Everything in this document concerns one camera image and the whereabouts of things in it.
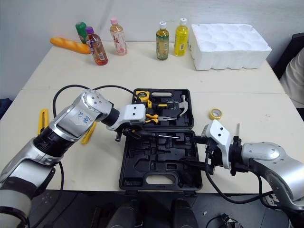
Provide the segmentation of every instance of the plastic bottle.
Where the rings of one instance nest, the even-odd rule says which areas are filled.
[[[118,24],[117,18],[111,18],[110,21],[112,24],[112,26],[110,27],[110,32],[114,40],[116,52],[119,56],[124,56],[125,54],[127,54],[128,50],[124,40],[123,27]]]
[[[92,27],[86,27],[87,37],[86,44],[91,49],[93,59],[98,65],[105,65],[108,63],[108,57],[106,56],[104,46],[101,42],[100,37],[94,34]]]
[[[189,30],[186,26],[187,19],[181,18],[180,25],[175,30],[174,54],[183,56],[186,53]]]
[[[87,36],[87,32],[86,32],[86,24],[84,22],[78,22],[76,25],[76,30],[78,33],[78,36],[81,40],[81,42],[83,42],[84,44],[86,43],[86,36]]]
[[[169,54],[169,32],[166,30],[167,23],[160,22],[160,30],[156,32],[156,57],[166,60]]]

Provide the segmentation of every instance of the white bottle cap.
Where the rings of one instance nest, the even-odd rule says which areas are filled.
[[[180,19],[180,25],[186,25],[187,24],[187,19],[186,18],[181,18]]]
[[[161,21],[160,22],[160,29],[165,29],[167,28],[167,22],[166,21]]]

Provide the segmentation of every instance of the yellow-handled pliers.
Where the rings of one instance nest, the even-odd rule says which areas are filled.
[[[150,120],[147,120],[146,123],[155,122],[156,124],[158,124],[159,121],[176,120],[176,118],[167,117],[167,116],[158,116],[157,114],[155,115],[146,114],[146,116],[150,118]]]

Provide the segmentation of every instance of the black tool case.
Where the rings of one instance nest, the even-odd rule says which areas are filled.
[[[182,158],[199,160],[197,145],[190,141],[195,133],[191,130],[194,120],[189,90],[135,89],[134,92],[136,91],[150,92],[152,103],[181,102],[181,96],[185,95],[189,107],[183,117],[179,117],[183,109],[178,108],[177,103],[175,109],[146,108],[148,114],[173,117],[177,120],[159,121],[158,124],[146,123],[143,125],[145,130],[180,138],[159,137],[138,140],[128,136],[124,147],[119,187],[123,190],[181,190],[187,194],[193,194],[194,191],[202,188],[201,172],[180,161]],[[165,175],[173,183],[149,184],[146,179],[150,175]]]

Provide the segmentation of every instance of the yellow drink bottle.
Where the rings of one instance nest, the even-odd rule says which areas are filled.
[[[181,18],[180,25],[175,30],[174,54],[183,56],[186,53],[189,30],[186,26],[187,19]]]

